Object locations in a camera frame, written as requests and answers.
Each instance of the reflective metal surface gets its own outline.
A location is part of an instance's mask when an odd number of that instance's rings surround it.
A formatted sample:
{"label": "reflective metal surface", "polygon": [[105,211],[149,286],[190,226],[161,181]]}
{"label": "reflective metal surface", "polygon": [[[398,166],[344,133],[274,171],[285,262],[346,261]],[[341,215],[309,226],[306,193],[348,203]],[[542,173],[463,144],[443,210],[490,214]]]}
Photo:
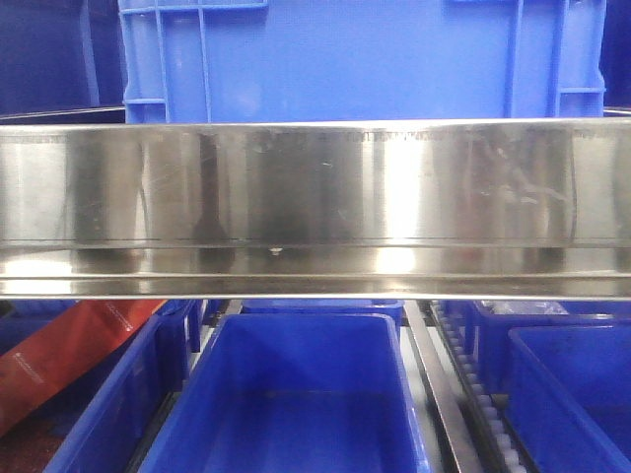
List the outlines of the reflective metal surface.
{"label": "reflective metal surface", "polygon": [[631,297],[631,119],[0,127],[0,294]]}

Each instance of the blue plastic crate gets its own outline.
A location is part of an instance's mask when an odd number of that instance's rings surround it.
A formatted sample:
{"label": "blue plastic crate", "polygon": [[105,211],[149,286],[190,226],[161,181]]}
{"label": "blue plastic crate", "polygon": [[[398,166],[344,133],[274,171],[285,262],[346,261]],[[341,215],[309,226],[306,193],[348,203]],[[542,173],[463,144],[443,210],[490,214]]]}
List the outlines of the blue plastic crate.
{"label": "blue plastic crate", "polygon": [[607,91],[604,103],[631,106],[631,2],[607,0],[600,69]]}
{"label": "blue plastic crate", "polygon": [[600,116],[605,0],[118,0],[127,121]]}
{"label": "blue plastic crate", "polygon": [[122,103],[116,0],[0,2],[0,115]]}
{"label": "blue plastic crate", "polygon": [[[65,438],[47,473],[123,472],[167,393],[188,376],[184,320],[195,302],[172,301],[135,337],[50,399],[32,416],[53,424]],[[7,351],[48,323],[0,318],[0,350]]]}
{"label": "blue plastic crate", "polygon": [[511,331],[508,416],[541,473],[631,471],[631,327]]}
{"label": "blue plastic crate", "polygon": [[15,310],[10,313],[10,316],[50,319],[76,303],[76,301],[62,299],[15,300],[11,301],[11,305]]}
{"label": "blue plastic crate", "polygon": [[491,393],[506,392],[510,373],[512,328],[550,325],[604,325],[631,323],[631,303],[561,302],[567,313],[544,313],[550,302],[509,302],[520,304],[518,312],[494,313],[480,301],[443,303],[448,322],[458,333],[464,352],[475,361],[480,381]]}
{"label": "blue plastic crate", "polygon": [[229,315],[140,472],[429,472],[397,347],[384,315]]}
{"label": "blue plastic crate", "polygon": [[404,301],[394,299],[249,299],[243,313],[380,313],[401,330]]}

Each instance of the blue plastic bin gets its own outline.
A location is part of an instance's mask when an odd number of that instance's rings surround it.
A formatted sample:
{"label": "blue plastic bin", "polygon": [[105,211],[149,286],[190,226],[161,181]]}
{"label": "blue plastic bin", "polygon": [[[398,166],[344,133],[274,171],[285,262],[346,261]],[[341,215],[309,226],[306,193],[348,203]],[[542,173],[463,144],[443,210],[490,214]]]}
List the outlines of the blue plastic bin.
{"label": "blue plastic bin", "polygon": [[404,301],[390,299],[249,299],[243,313],[381,313],[400,334]]}
{"label": "blue plastic bin", "polygon": [[631,471],[631,327],[511,331],[508,417],[541,473]]}
{"label": "blue plastic bin", "polygon": [[4,0],[0,44],[0,115],[122,103],[115,0]]}
{"label": "blue plastic bin", "polygon": [[521,313],[496,314],[480,301],[443,302],[443,308],[450,314],[448,322],[461,333],[459,338],[464,352],[475,361],[479,379],[490,394],[507,392],[509,386],[510,329],[631,323],[631,303],[561,302],[567,314],[537,313],[537,305],[541,302],[522,304],[524,311]]}
{"label": "blue plastic bin", "polygon": [[11,301],[11,305],[15,309],[9,315],[11,317],[28,317],[28,318],[54,318],[61,312],[70,308],[76,301],[62,299],[32,299],[32,300],[15,300]]}
{"label": "blue plastic bin", "polygon": [[119,0],[127,121],[599,116],[605,0]]}
{"label": "blue plastic bin", "polygon": [[631,2],[607,0],[600,69],[607,91],[604,103],[631,106]]}
{"label": "blue plastic bin", "polygon": [[[188,376],[183,322],[194,304],[165,304],[131,341],[32,414],[50,421],[53,434],[65,438],[45,472],[125,470],[158,406],[167,393],[181,390]],[[0,352],[46,323],[0,318]]]}
{"label": "blue plastic bin", "polygon": [[140,472],[429,472],[397,347],[384,315],[229,315]]}

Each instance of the red plastic bag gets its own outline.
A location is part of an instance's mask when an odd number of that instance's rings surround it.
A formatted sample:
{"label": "red plastic bag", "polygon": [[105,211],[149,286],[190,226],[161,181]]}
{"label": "red plastic bag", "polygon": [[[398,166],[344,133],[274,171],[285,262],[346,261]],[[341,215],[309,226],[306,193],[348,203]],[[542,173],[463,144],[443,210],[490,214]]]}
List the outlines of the red plastic bag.
{"label": "red plastic bag", "polygon": [[0,357],[0,437],[116,350],[166,301],[82,301]]}

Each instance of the stainless steel shelf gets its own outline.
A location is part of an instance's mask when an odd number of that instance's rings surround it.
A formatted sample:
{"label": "stainless steel shelf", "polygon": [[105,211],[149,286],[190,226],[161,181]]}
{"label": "stainless steel shelf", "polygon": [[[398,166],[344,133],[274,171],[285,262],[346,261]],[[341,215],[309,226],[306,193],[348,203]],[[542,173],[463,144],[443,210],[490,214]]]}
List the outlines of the stainless steel shelf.
{"label": "stainless steel shelf", "polygon": [[631,298],[631,119],[0,127],[0,295]]}

